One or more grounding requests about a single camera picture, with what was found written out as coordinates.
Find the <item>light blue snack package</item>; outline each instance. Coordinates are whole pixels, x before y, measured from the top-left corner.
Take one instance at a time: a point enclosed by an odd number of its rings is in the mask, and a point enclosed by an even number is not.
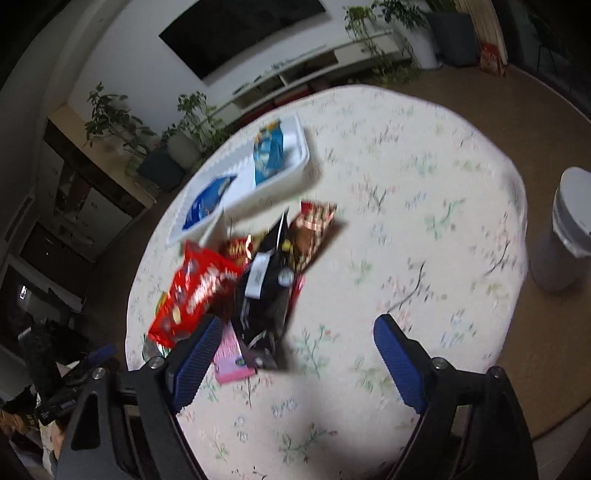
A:
[[[275,121],[259,130],[252,156],[255,160],[255,184],[268,180],[283,168],[283,132]]]
[[[197,198],[191,205],[183,230],[191,228],[195,223],[203,220],[207,215],[212,213],[217,207],[217,204],[222,200],[224,192],[228,189],[230,184],[236,179],[236,175],[226,175],[219,177],[203,189],[203,191],[197,195]]]

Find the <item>black tv screen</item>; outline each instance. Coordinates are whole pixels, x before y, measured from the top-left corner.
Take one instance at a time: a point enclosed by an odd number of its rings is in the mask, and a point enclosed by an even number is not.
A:
[[[319,0],[199,0],[160,38],[205,78],[272,33],[322,12]]]

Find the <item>floral tablecloth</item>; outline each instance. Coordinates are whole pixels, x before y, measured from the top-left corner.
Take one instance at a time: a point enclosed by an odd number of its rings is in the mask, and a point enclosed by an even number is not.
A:
[[[287,372],[219,385],[210,367],[178,421],[212,480],[363,479],[391,465],[417,420],[374,345],[390,312],[431,356],[484,372],[499,355],[527,272],[525,190],[512,162],[464,119],[369,86],[326,90],[235,134],[214,163],[277,115],[297,113],[310,147],[306,188],[269,198],[235,232],[271,226],[301,198],[339,206],[307,270],[284,342]],[[130,369],[182,263],[158,224],[127,312]]]

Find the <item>white tray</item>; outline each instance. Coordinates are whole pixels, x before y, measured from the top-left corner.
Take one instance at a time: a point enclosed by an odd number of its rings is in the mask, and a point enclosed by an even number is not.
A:
[[[243,211],[243,209],[256,205],[262,198],[285,191],[300,181],[301,172],[310,159],[304,129],[302,129],[297,115],[281,116],[279,120],[283,132],[283,169],[260,185],[255,185],[255,163],[252,158],[254,137],[246,140],[218,162],[211,166],[206,165],[193,176],[185,188],[183,201],[168,233],[167,245],[187,239],[198,241],[222,209],[226,215],[231,216],[238,207],[240,207],[240,211]],[[230,184],[216,209],[200,222],[183,230],[187,213],[197,195],[212,180],[229,174],[237,174],[238,176]]]

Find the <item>trash can lid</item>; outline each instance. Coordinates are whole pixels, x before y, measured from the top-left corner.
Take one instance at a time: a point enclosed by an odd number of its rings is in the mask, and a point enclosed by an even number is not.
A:
[[[591,237],[591,173],[567,168],[560,179],[560,196],[572,220]]]

